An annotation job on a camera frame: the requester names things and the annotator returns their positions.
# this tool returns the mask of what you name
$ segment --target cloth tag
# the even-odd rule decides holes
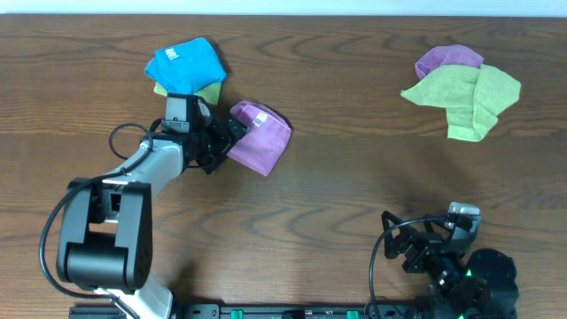
[[[174,58],[179,58],[179,55],[177,54],[177,52],[175,52],[175,49],[174,49],[174,48],[166,49],[166,54],[167,54],[167,57],[168,57],[170,60],[172,60],[172,59],[174,59]]]
[[[258,115],[256,115],[256,119],[254,119],[254,125],[257,126],[258,128],[264,124],[264,122],[268,119],[268,115],[260,112],[258,113]]]

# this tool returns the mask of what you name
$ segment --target green cloth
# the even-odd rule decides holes
[[[196,96],[200,96],[205,99],[208,104],[211,105],[218,105],[219,104],[219,96],[221,95],[221,85],[220,83],[211,83],[205,86],[203,89],[195,93]],[[167,91],[166,89],[161,86],[161,84],[156,82],[156,86],[153,87],[153,92],[156,94],[160,94],[161,96],[166,97]]]
[[[443,107],[448,138],[478,142],[498,114],[520,98],[520,82],[494,66],[440,66],[401,95],[417,105]]]

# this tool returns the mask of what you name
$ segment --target blue cloth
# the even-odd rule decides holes
[[[205,38],[161,49],[155,54],[145,73],[169,93],[194,94],[227,76]]]

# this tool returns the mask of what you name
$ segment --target wire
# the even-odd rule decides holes
[[[126,127],[140,128],[141,130],[144,131],[144,133],[146,134],[146,136],[148,138],[148,143],[149,143],[149,147],[146,150],[146,152],[139,159],[137,159],[134,163],[132,163],[130,166],[123,167],[120,171],[118,171],[116,173],[110,173],[110,174],[106,174],[106,175],[93,177],[93,178],[91,178],[91,179],[89,179],[89,180],[87,180],[83,183],[80,183],[78,186],[74,187],[71,191],[69,191],[57,203],[55,208],[53,208],[50,216],[47,219],[47,222],[45,222],[45,226],[43,227],[42,235],[41,235],[40,241],[39,241],[39,262],[40,262],[40,265],[42,267],[42,272],[45,275],[45,278],[47,278],[47,281],[55,289],[57,289],[58,291],[64,293],[65,295],[67,295],[69,297],[84,298],[84,299],[91,299],[91,300],[94,300],[94,299],[110,299],[114,303],[122,304],[121,301],[120,301],[120,298],[118,298],[114,295],[111,295],[111,294],[99,295],[99,294],[91,294],[91,293],[73,292],[73,291],[70,291],[67,288],[63,287],[60,283],[57,282],[57,280],[55,280],[55,277],[53,277],[53,275],[51,274],[50,270],[47,267],[47,261],[45,260],[45,246],[46,246],[46,243],[47,243],[47,236],[49,234],[51,225],[53,224],[53,221],[57,217],[59,211],[61,210],[61,208],[63,208],[63,206],[65,206],[69,201],[71,201],[71,199],[73,199],[80,191],[82,191],[82,190],[84,190],[84,189],[86,189],[86,188],[88,188],[88,187],[90,187],[90,186],[92,186],[96,183],[100,183],[104,179],[114,178],[114,177],[125,175],[126,173],[130,172],[131,170],[136,168],[138,165],[140,165],[140,163],[142,163],[148,156],[150,156],[150,153],[153,149],[153,138],[151,137],[151,133],[146,127],[144,127],[140,124],[136,124],[136,123],[121,124],[113,130],[113,132],[111,133],[111,137],[109,139],[109,141],[111,143],[111,150],[115,154],[117,154],[117,156],[120,157],[120,155],[113,149],[112,140],[113,140],[113,136],[116,134],[116,132],[118,132],[119,130],[126,128]],[[134,318],[138,317],[136,314],[129,314],[129,315],[134,317]]]
[[[380,316],[380,311],[378,310],[378,303],[377,303],[377,300],[376,300],[377,297],[374,293],[374,264],[376,262],[376,257],[378,255],[378,248],[380,247],[380,244],[382,244],[382,242],[384,241],[384,238],[386,236],[388,236],[388,234],[392,233],[394,230],[401,228],[401,227],[404,227],[404,226],[408,226],[408,225],[418,223],[418,222],[444,221],[445,219],[446,219],[445,216],[441,216],[441,217],[426,217],[426,218],[419,218],[419,219],[414,219],[414,220],[410,220],[410,221],[405,221],[405,222],[401,222],[397,225],[391,226],[390,229],[386,230],[385,232],[382,233],[382,235],[380,235],[380,237],[378,238],[378,240],[374,244],[374,250],[372,251],[372,257],[370,258],[370,267],[369,267],[370,298],[372,300],[372,305],[374,305],[374,311],[376,312],[376,319],[381,319],[382,317]]]

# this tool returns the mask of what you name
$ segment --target folded cloth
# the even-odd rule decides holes
[[[221,86],[221,83],[211,83],[195,93],[195,95],[204,98],[205,101],[210,105],[218,105],[219,96],[221,95]],[[166,89],[157,82],[153,87],[153,92],[164,97],[167,96]]]
[[[205,38],[158,50],[155,55],[145,73],[169,93],[194,94],[227,76]]]
[[[520,98],[520,87],[494,66],[440,66],[401,95],[417,105],[446,108],[447,137],[478,142]]]
[[[464,45],[454,44],[435,47],[416,62],[419,80],[436,68],[444,65],[480,67],[484,58]]]
[[[250,101],[241,101],[230,113],[251,131],[230,149],[228,156],[268,176],[285,151],[291,128],[267,106]]]

